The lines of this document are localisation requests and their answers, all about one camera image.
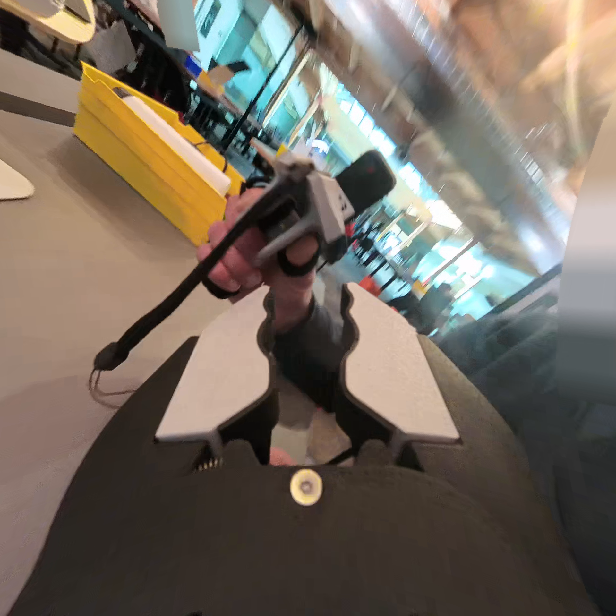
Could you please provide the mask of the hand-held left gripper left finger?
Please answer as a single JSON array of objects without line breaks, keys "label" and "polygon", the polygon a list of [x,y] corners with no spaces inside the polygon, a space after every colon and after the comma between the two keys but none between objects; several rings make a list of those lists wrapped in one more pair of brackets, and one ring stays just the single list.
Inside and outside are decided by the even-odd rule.
[{"label": "hand-held left gripper left finger", "polygon": [[260,287],[201,332],[157,428],[159,442],[195,442],[222,429],[273,389],[272,297]]}]

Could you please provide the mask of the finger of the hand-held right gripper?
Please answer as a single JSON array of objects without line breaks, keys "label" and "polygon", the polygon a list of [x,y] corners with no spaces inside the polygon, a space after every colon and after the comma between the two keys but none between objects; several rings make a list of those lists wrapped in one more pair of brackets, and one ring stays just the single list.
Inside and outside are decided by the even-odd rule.
[{"label": "finger of the hand-held right gripper", "polygon": [[312,159],[277,157],[273,160],[273,198],[308,198],[311,194],[309,178],[317,168]]}]

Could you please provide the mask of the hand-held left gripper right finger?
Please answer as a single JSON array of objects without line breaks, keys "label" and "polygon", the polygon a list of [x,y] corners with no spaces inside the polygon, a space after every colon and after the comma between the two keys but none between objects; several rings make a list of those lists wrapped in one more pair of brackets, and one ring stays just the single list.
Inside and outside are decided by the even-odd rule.
[{"label": "hand-held left gripper right finger", "polygon": [[415,328],[358,283],[343,286],[341,316],[339,378],[346,400],[412,442],[460,443]]}]

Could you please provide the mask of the yellow bin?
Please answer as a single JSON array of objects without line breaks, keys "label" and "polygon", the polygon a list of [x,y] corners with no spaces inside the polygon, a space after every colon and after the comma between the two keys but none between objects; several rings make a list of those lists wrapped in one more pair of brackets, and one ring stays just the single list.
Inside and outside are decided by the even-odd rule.
[{"label": "yellow bin", "polygon": [[[228,196],[240,193],[244,177],[178,112],[141,94],[95,67],[81,63],[73,133],[150,203],[189,241],[198,246],[208,228],[224,218]],[[232,181],[220,196],[156,135],[113,89],[124,88],[141,99]]]}]

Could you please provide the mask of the white roll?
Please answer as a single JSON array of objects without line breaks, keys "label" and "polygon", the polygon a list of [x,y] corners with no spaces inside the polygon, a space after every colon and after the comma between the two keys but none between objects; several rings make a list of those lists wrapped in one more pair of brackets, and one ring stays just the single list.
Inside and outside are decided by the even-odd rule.
[{"label": "white roll", "polygon": [[171,127],[141,99],[124,88],[114,88],[124,104],[130,108],[161,140],[184,160],[220,196],[226,196],[232,181],[218,169],[197,147]]}]

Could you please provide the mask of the black board with wooden rim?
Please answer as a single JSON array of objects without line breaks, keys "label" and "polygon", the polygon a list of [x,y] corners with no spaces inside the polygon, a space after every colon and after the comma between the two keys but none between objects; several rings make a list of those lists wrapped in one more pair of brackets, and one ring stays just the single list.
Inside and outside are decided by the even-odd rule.
[{"label": "black board with wooden rim", "polygon": [[30,38],[34,27],[52,39],[74,46],[89,42],[96,33],[92,1],[1,1],[3,42]]}]

